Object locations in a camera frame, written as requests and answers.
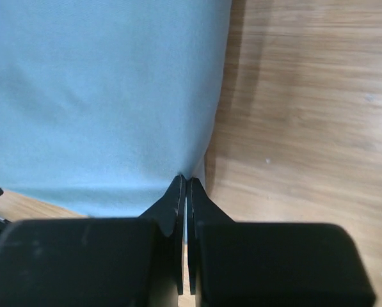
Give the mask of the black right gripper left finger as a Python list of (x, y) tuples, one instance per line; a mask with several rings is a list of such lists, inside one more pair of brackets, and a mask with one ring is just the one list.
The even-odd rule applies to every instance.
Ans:
[(153, 220), (169, 240), (171, 266), (178, 294), (183, 294), (186, 179), (177, 175), (166, 192), (139, 217)]

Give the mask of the blue grey t shirt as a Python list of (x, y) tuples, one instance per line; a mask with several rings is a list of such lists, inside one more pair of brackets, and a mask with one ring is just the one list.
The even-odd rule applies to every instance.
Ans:
[(230, 1), (0, 1), (0, 187), (137, 216), (204, 179)]

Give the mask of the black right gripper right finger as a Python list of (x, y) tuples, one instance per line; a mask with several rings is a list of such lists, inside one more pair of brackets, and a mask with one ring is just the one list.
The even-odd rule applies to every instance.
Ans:
[(187, 260), (192, 294), (225, 294), (236, 223), (207, 195), (201, 181), (187, 182)]

